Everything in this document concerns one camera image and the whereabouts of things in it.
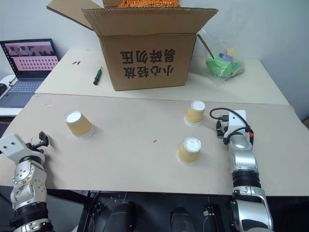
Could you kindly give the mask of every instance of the beige tabletop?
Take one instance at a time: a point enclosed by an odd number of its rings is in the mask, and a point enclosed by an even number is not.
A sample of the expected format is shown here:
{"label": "beige tabletop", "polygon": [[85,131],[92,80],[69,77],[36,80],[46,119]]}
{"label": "beige tabletop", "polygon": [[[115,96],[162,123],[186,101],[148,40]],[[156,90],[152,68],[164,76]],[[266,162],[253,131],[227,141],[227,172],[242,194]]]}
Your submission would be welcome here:
{"label": "beige tabletop", "polygon": [[[206,102],[204,122],[183,122],[189,101],[36,94],[5,134],[25,142],[50,136],[45,148],[46,186],[89,189],[226,194],[232,190],[227,146],[216,138],[215,107],[244,109],[254,130],[253,151],[268,196],[309,195],[309,130],[288,105]],[[89,139],[76,139],[63,115],[78,109],[95,125]],[[202,142],[194,166],[183,166],[176,151],[186,137]],[[0,155],[0,185],[12,185],[14,163]]]}
{"label": "beige tabletop", "polygon": [[[93,84],[103,67],[98,86]],[[204,57],[192,57],[185,86],[115,91],[101,51],[69,50],[51,71],[36,93],[123,97],[207,102],[285,104],[288,101],[273,82],[260,60],[245,59],[244,73],[215,85]]]}

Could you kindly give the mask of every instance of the yellow paper cup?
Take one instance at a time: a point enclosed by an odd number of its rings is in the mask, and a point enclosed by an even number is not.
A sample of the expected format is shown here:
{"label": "yellow paper cup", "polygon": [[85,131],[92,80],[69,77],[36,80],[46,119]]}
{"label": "yellow paper cup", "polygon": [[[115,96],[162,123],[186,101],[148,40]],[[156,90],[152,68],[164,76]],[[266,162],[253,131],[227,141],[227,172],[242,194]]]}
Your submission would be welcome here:
{"label": "yellow paper cup", "polygon": [[184,117],[184,122],[190,127],[198,127],[203,121],[204,112],[205,103],[201,101],[193,101]]}
{"label": "yellow paper cup", "polygon": [[73,133],[79,139],[89,138],[95,132],[95,127],[78,110],[73,110],[64,115],[64,121]]}
{"label": "yellow paper cup", "polygon": [[200,154],[202,143],[197,138],[186,138],[177,151],[178,161],[185,166],[192,166],[196,163]]}

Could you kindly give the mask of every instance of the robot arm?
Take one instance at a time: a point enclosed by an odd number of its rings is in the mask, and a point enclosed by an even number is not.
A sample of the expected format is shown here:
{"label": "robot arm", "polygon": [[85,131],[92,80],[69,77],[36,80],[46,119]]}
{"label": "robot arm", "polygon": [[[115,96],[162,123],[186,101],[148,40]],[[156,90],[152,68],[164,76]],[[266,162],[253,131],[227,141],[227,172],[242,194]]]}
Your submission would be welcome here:
{"label": "robot arm", "polygon": [[272,231],[272,217],[265,192],[261,189],[258,166],[252,152],[254,134],[245,121],[246,112],[218,109],[230,111],[229,115],[216,118],[217,135],[223,137],[224,144],[228,145],[231,158],[233,195],[230,223],[239,232]]}
{"label": "robot arm", "polygon": [[2,153],[13,160],[16,169],[13,178],[11,201],[14,218],[10,226],[14,232],[51,232],[53,226],[46,208],[47,191],[44,151],[40,146],[48,146],[48,137],[41,131],[40,142],[36,145],[25,142],[17,134],[9,134],[0,139]]}

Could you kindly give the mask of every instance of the laptop keyboard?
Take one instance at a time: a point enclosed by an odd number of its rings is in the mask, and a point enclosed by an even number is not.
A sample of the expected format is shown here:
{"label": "laptop keyboard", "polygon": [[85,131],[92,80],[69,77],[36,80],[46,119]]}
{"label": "laptop keyboard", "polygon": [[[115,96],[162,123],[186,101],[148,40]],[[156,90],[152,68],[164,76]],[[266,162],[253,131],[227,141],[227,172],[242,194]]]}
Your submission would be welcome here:
{"label": "laptop keyboard", "polygon": [[42,81],[18,81],[9,90],[11,93],[34,93]]}

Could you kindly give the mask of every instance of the laptop display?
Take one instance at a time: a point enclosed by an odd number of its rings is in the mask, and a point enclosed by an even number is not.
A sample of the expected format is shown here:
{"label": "laptop display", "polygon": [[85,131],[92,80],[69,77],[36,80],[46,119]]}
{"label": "laptop display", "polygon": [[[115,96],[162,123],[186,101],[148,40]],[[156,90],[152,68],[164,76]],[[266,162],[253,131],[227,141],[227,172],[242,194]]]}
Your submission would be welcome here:
{"label": "laptop display", "polygon": [[1,41],[1,47],[18,79],[48,73],[58,64],[51,39]]}

